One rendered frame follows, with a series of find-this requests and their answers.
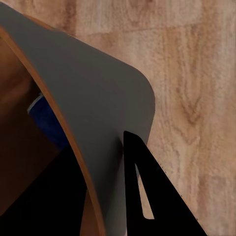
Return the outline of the can of soda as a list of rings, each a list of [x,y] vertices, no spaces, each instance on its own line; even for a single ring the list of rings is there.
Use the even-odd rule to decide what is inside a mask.
[[[42,94],[28,108],[36,126],[62,151],[69,144],[67,136],[60,125],[54,111]]]

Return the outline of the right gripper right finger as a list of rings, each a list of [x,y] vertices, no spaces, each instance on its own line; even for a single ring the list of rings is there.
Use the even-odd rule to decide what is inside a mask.
[[[207,236],[142,139],[123,132],[126,236]],[[146,219],[137,164],[154,219]]]

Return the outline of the trash can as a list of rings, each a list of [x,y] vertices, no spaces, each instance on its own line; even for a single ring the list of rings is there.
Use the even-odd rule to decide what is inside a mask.
[[[123,132],[147,146],[151,84],[135,67],[0,1],[0,216],[60,153],[28,112],[42,93],[87,185],[79,236],[126,236]]]

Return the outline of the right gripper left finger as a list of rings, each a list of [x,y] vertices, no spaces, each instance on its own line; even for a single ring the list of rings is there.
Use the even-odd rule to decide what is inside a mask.
[[[0,236],[79,236],[86,192],[69,143],[0,216]]]

